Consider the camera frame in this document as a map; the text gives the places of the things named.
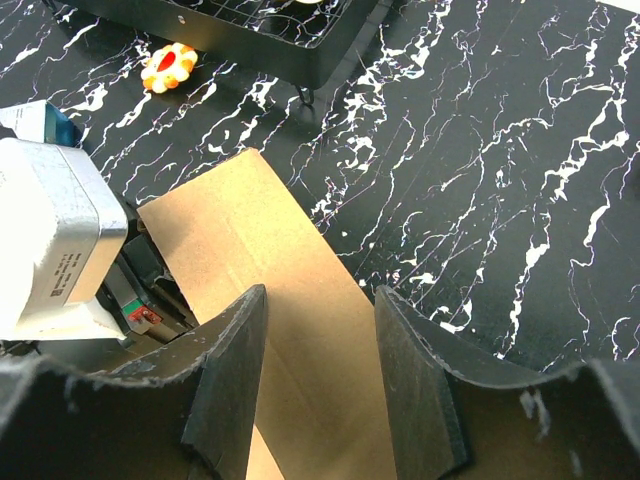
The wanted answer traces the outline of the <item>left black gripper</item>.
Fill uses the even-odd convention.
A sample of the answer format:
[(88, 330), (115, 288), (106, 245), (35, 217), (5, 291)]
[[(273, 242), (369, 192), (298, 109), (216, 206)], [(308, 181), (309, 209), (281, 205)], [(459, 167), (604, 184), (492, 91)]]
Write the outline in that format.
[(162, 345), (197, 328), (196, 320), (135, 205), (120, 201), (127, 236), (97, 294), (123, 345)]

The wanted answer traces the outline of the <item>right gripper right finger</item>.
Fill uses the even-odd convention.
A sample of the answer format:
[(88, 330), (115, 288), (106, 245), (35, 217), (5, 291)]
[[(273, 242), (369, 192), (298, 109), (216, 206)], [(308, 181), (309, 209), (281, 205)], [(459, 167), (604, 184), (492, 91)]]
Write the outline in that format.
[(637, 362), (539, 373), (446, 331), (386, 286), (375, 323), (399, 478), (638, 477)]

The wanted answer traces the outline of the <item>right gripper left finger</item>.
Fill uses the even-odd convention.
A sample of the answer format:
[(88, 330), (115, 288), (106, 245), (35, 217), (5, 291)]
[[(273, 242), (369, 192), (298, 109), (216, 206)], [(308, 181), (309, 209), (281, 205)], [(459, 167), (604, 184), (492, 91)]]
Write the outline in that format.
[(217, 317), (106, 373), (1, 361), (5, 479), (242, 479), (267, 333), (251, 286)]

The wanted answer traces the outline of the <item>brown cardboard box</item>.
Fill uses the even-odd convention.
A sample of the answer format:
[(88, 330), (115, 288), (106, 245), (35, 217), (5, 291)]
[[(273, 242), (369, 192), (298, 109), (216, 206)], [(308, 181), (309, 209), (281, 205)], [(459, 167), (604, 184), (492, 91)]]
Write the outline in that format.
[(139, 213), (199, 321), (266, 289), (248, 477), (394, 478), (373, 306), (267, 161), (245, 150)]

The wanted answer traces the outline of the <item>blue grey carton box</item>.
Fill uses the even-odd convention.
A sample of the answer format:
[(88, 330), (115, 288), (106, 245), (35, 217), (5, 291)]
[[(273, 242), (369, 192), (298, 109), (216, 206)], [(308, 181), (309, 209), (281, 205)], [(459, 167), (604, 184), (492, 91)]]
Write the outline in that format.
[(46, 100), (2, 108), (1, 126), (32, 142), (74, 147), (79, 139), (73, 122)]

